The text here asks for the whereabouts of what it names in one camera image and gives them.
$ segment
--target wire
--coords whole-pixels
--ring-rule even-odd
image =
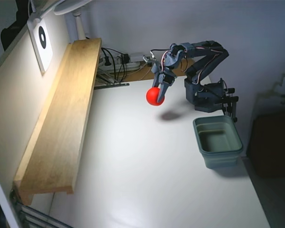
[[[169,51],[170,49],[152,49],[151,51]]]
[[[103,51],[104,56],[105,56],[105,57],[108,57],[108,56],[106,55],[105,51],[104,51],[103,49],[101,49],[101,50]]]
[[[127,69],[127,64],[125,64],[125,72],[124,72],[124,77],[122,78],[122,82],[127,78],[127,72],[128,72],[128,69]]]
[[[163,55],[162,55],[162,57],[161,57],[161,72],[163,73],[163,70],[164,70],[164,65],[163,65],[163,62],[164,62],[164,60],[165,60],[165,56],[166,56],[166,54],[168,53],[168,52],[171,52],[170,50],[168,50],[168,51],[166,51]]]
[[[30,0],[28,0],[28,17],[30,16],[29,7],[30,7]]]
[[[108,49],[106,49],[106,48],[104,48],[104,47],[102,47],[101,49],[102,49],[102,50],[105,50],[105,51],[106,51],[107,53],[109,53],[109,55],[111,56],[111,59],[112,59],[112,61],[113,61],[113,67],[114,67],[114,79],[117,80],[117,79],[116,79],[115,60],[114,60],[114,58],[113,58],[112,53],[111,53]]]
[[[206,48],[204,47],[195,47],[196,49],[203,49],[205,50]],[[210,49],[210,51],[213,51],[213,52],[218,52],[218,53],[223,53],[222,51],[217,51],[217,50],[214,50],[214,49]]]
[[[119,74],[120,74],[120,72],[122,70],[122,67],[123,67],[123,64],[120,65],[120,68],[119,68],[119,71],[118,71],[118,74],[117,74],[117,78],[119,77]]]
[[[188,63],[188,58],[185,57],[185,59],[186,59],[186,62],[187,62],[187,65],[186,65],[186,69],[185,69],[185,70],[182,70],[182,61],[180,62],[180,67],[181,67],[181,68],[180,68],[180,71],[181,71],[181,72],[185,72],[185,71],[188,69],[188,64],[189,64],[189,63]]]
[[[204,66],[204,68],[200,70],[199,75],[198,75],[198,80],[197,80],[196,83],[192,82],[193,84],[197,85],[197,84],[200,82],[199,79],[200,79],[201,73],[202,73],[203,70],[206,68],[206,66],[208,66],[208,64],[211,63],[211,62],[215,59],[216,56],[218,56],[218,54],[214,55],[214,57]]]
[[[112,49],[112,48],[106,47],[105,49],[108,49],[108,50],[111,50],[111,51],[114,51],[114,52],[117,52],[117,53],[119,53],[119,54],[124,55],[124,53],[122,53],[122,52],[120,52],[120,51],[117,51],[117,50],[115,50],[115,49]]]
[[[132,72],[132,73],[130,73],[130,74],[127,74],[127,75],[129,76],[129,75],[136,74],[137,72],[140,72],[146,65],[147,65],[147,64],[145,63],[140,69],[138,69],[137,71]]]
[[[223,80],[223,82],[224,82],[224,84],[225,84],[225,87],[226,87],[226,89],[227,89],[227,92],[228,92],[228,86],[227,86],[227,84],[226,84],[225,80]]]
[[[147,71],[147,73],[144,74],[144,76],[142,76],[142,78],[138,79],[138,81],[143,80],[151,71],[151,68]]]
[[[123,64],[123,77],[122,77],[122,79],[120,79],[120,83],[123,82],[123,80],[125,79],[125,77],[126,77],[126,70],[125,70],[125,67],[124,67],[124,64]]]
[[[202,92],[204,90],[204,86],[202,85],[202,89],[198,90],[198,92]]]

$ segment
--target wooden ledge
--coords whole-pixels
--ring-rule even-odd
[[[68,45],[14,178],[25,205],[34,194],[74,193],[101,39]]]

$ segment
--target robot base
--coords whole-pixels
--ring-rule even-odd
[[[196,111],[205,113],[212,113],[222,109],[222,104],[215,104],[211,100],[203,99],[203,101],[196,102],[194,105]]]

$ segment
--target gray tub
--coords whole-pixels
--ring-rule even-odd
[[[229,116],[197,118],[193,127],[207,168],[236,165],[243,144]]]

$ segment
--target white tabletop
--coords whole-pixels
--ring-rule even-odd
[[[206,168],[197,112],[176,79],[161,106],[152,81],[96,90],[74,195],[57,193],[51,216],[75,228],[269,228],[242,161]]]

